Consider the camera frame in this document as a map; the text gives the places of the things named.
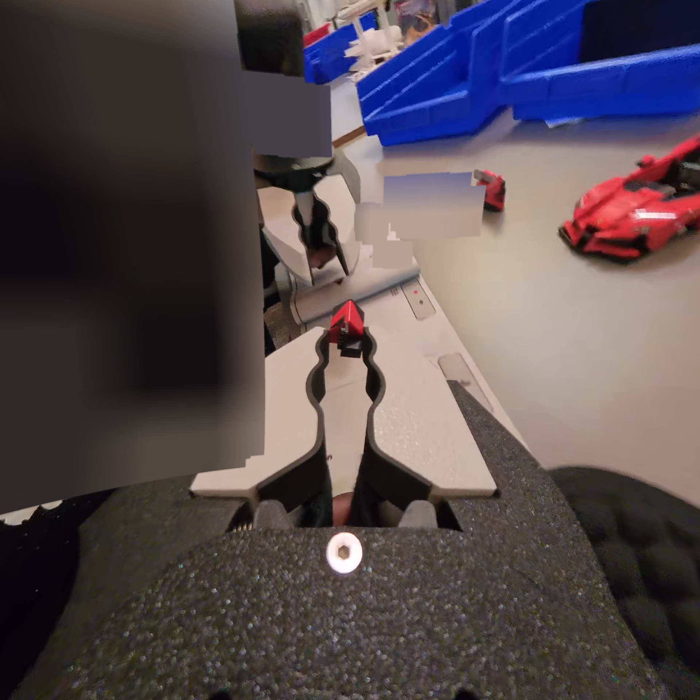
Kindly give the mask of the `black quilted cushion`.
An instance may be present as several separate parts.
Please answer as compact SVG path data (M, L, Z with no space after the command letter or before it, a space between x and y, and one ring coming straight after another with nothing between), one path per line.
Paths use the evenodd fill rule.
M672 699L699 698L699 508L600 468L550 470Z

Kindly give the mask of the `red lego assembly clear brick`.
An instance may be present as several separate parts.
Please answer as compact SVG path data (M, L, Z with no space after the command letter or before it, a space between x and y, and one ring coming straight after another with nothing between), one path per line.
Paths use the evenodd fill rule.
M499 174L488 170L474 169L472 173L478 186L485 187L484 210L499 214L505 206L505 180Z

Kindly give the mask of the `row of blue bins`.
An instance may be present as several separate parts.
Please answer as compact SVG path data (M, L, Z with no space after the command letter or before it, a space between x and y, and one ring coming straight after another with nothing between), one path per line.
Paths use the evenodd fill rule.
M345 54L357 39L354 24L338 25L335 17L307 32L303 37L306 82L322 85L350 72L355 58Z

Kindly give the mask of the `red lego car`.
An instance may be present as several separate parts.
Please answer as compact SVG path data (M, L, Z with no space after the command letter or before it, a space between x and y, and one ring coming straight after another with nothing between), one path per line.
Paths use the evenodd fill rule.
M558 229L571 250L627 263L699 231L699 135L636 166L579 198Z

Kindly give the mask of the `blue plastic storage bin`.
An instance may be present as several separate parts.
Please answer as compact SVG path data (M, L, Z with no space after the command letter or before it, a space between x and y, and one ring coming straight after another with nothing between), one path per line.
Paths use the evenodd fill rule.
M357 84L367 135L382 146L471 135L507 109L506 20L527 1L482 1L430 30Z
M517 120L699 110L698 1L533 1L503 24L501 84Z

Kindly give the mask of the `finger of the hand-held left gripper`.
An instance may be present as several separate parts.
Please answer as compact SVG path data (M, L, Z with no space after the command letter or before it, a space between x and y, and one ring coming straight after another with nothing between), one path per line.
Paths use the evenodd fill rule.
M355 200L342 175L327 176L314 188L315 196L328 208L328 220L337 233L338 252L343 256L345 267L341 262L333 261L340 272L352 274L361 253L361 243L356 239Z
M257 194L263 233L276 257L299 284L314 285L307 252L300 239L300 227L293 218L293 193L279 188L263 188Z

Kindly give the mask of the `white stand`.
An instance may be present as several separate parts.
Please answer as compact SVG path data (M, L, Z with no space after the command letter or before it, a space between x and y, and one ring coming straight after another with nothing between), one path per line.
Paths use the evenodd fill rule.
M357 38L345 50L345 57L355 59L351 72L357 76L371 72L379 63L398 55L404 48L401 30L398 25L389 23L385 5L385 1L351 1L336 15L339 25L351 23L355 29ZM378 16L378 29L364 30L361 18L374 11Z

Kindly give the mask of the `small red wedge lego assembly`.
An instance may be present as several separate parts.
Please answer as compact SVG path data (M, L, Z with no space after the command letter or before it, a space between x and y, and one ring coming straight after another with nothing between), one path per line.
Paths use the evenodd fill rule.
M365 314L355 300L347 300L333 311L329 327L329 345L336 346L340 355L360 358L363 354Z

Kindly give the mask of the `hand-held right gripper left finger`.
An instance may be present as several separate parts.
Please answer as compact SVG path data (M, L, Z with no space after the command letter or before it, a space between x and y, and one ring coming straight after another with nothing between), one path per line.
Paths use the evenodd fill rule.
M265 439L243 467L198 473L193 495L250 501L306 501L328 467L320 401L325 394L328 332L314 328L265 359Z

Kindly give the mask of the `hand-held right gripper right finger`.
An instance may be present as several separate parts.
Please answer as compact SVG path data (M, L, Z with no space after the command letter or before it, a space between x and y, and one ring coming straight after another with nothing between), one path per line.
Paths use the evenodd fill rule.
M492 497L494 478L442 372L401 338L365 328L372 400L358 471L380 499Z

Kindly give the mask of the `lego instruction booklet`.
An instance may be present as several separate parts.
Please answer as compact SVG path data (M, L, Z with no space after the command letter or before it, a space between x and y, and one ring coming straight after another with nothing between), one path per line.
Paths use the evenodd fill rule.
M326 328L330 315L299 323L292 310L296 292L293 275L282 265L275 268L275 283L265 293L265 327L271 339L266 351L274 352L311 328ZM464 345L422 276L387 288L359 302L369 325L384 328L426 357L448 381L456 381L487 409L525 450L529 445L518 430L486 375Z

